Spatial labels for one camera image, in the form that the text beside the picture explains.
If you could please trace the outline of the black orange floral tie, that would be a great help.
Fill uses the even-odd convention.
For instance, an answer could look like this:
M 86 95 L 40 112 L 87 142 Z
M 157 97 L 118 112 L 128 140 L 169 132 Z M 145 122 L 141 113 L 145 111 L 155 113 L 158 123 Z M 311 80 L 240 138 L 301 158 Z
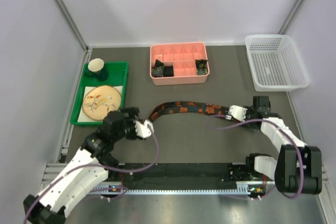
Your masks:
M 219 115 L 224 120 L 233 121 L 233 118 L 228 114 L 228 111 L 229 107 L 221 105 L 191 101 L 173 101 L 156 106 L 149 115 L 149 120 L 154 122 L 159 117 L 169 114 L 197 113 L 207 116 Z

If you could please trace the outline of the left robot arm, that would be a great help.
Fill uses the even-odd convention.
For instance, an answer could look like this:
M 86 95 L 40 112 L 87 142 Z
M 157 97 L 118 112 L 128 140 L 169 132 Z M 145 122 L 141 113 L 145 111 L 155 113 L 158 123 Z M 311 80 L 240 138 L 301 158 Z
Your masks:
M 109 112 L 102 125 L 85 138 L 59 175 L 36 196 L 25 198 L 24 222 L 64 223 L 75 206 L 108 178 L 106 167 L 118 163 L 110 155 L 114 144 L 122 138 L 138 138 L 138 118 L 137 107 Z

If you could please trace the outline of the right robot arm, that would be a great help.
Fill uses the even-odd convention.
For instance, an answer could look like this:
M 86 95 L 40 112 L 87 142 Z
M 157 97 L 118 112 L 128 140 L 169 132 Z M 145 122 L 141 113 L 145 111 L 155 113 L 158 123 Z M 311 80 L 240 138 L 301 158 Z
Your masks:
M 293 198 L 300 194 L 316 195 L 322 191 L 322 153 L 297 138 L 277 113 L 272 113 L 268 96 L 254 96 L 245 121 L 251 129 L 260 130 L 279 152 L 277 159 L 252 153 L 246 157 L 251 173 L 266 175 L 279 192 Z

